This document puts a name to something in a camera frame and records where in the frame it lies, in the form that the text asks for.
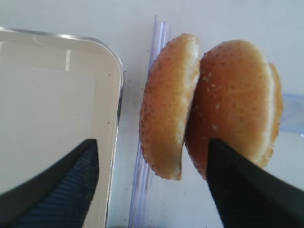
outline white table surface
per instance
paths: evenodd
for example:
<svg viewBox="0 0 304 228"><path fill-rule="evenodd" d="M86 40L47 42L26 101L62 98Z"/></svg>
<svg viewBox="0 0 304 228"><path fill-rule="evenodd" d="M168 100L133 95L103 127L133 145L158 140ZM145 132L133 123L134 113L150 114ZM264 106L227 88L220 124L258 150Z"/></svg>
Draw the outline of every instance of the white table surface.
<svg viewBox="0 0 304 228"><path fill-rule="evenodd" d="M125 68L109 225L127 226L138 118L149 64L154 16L172 37L200 37L201 54L228 39L257 44L280 73L285 92L303 94L303 0L2 0L0 26L99 39Z"/></svg>

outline bun crust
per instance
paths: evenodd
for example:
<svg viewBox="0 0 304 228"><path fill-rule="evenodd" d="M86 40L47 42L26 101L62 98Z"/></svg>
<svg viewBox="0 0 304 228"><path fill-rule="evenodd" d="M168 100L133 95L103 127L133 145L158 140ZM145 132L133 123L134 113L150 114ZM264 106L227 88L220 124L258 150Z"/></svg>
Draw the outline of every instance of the bun crust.
<svg viewBox="0 0 304 228"><path fill-rule="evenodd" d="M265 167L282 110L279 75L256 46L233 40L205 53L185 136L189 155L203 178L210 138L220 138Z"/></svg>
<svg viewBox="0 0 304 228"><path fill-rule="evenodd" d="M142 153L155 174L165 179L181 178L182 146L199 67L198 38L182 34L160 52L144 90Z"/></svg>

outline metal tray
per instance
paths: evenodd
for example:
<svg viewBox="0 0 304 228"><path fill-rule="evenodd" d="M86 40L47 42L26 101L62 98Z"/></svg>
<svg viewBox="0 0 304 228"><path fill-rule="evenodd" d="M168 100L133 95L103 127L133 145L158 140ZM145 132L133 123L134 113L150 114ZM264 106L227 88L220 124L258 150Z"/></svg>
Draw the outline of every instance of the metal tray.
<svg viewBox="0 0 304 228"><path fill-rule="evenodd" d="M123 79L98 40L0 27L0 194L93 137L101 172L85 227L104 227Z"/></svg>

